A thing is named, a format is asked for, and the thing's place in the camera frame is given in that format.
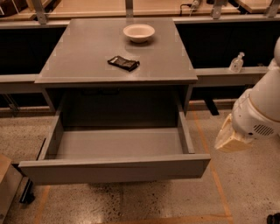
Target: drawer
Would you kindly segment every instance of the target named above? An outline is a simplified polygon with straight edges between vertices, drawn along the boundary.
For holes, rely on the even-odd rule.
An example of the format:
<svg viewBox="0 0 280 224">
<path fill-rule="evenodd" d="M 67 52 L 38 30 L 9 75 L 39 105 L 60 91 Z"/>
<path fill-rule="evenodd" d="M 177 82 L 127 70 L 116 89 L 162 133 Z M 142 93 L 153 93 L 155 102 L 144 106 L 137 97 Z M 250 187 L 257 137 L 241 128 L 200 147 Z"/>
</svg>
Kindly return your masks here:
<svg viewBox="0 0 280 224">
<path fill-rule="evenodd" d="M 176 89 L 68 89 L 37 161 L 19 167 L 37 185 L 189 179 L 195 154 Z"/>
</svg>

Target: white robot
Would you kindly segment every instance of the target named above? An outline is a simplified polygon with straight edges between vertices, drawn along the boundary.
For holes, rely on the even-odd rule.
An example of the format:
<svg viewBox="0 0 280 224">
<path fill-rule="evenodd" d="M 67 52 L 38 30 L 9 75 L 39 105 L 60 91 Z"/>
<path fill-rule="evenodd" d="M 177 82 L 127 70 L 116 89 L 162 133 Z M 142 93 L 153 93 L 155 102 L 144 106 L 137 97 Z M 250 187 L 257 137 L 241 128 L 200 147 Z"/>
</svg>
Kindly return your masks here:
<svg viewBox="0 0 280 224">
<path fill-rule="evenodd" d="M 269 71 L 235 102 L 216 138 L 217 150 L 245 150 L 254 139 L 280 133 L 280 38 Z"/>
</svg>

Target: bowl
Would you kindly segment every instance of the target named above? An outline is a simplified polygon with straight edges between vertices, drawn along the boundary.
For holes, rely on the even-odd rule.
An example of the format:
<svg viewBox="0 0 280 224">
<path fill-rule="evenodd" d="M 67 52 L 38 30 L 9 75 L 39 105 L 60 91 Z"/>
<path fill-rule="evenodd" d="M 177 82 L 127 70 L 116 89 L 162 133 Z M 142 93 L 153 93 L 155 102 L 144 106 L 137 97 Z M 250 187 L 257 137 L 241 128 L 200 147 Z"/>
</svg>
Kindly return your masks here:
<svg viewBox="0 0 280 224">
<path fill-rule="evenodd" d="M 125 36 L 135 43 L 143 43 L 155 33 L 155 29 L 147 24 L 131 24 L 123 29 Z"/>
</svg>

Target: concrete floor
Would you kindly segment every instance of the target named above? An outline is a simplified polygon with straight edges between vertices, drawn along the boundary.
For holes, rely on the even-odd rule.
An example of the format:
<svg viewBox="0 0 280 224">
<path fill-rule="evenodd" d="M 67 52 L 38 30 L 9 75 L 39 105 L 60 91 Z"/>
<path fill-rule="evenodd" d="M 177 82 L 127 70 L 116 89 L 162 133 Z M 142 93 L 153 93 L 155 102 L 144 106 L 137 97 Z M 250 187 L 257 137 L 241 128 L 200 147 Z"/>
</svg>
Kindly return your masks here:
<svg viewBox="0 0 280 224">
<path fill-rule="evenodd" d="M 188 122 L 197 151 L 212 161 L 200 179 L 99 185 L 35 186 L 30 205 L 18 203 L 23 178 L 5 224 L 263 224 L 280 212 L 280 137 L 254 141 L 250 150 L 223 153 L 214 140 L 230 110 L 189 111 Z M 52 116 L 0 113 L 0 153 L 14 163 L 35 159 Z"/>
</svg>

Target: spray bottle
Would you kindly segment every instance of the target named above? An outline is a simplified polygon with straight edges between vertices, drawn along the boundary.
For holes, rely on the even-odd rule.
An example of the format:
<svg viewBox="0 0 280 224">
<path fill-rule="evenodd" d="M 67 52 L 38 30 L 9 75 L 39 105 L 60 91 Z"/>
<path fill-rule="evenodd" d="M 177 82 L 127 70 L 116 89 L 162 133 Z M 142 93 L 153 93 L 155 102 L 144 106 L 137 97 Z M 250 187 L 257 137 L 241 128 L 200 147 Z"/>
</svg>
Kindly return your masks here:
<svg viewBox="0 0 280 224">
<path fill-rule="evenodd" d="M 238 74 L 242 70 L 242 66 L 243 66 L 242 57 L 244 56 L 245 56 L 244 52 L 240 52 L 238 57 L 232 60 L 229 66 L 229 70 L 231 72 Z"/>
</svg>

